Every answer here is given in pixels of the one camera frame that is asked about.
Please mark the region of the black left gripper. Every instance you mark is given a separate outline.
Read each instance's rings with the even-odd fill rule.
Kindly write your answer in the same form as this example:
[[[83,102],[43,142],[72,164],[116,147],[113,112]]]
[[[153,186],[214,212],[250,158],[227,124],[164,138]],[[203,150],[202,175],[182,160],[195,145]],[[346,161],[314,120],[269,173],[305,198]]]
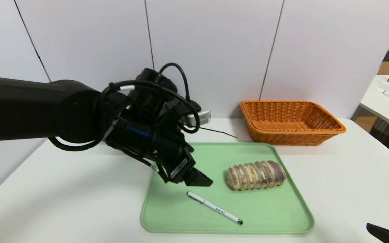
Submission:
[[[162,117],[157,123],[120,118],[115,126],[116,148],[129,156],[151,166],[147,160],[156,162],[156,171],[166,181],[187,186],[210,187],[213,180],[194,166],[193,149],[185,141],[177,120]]]

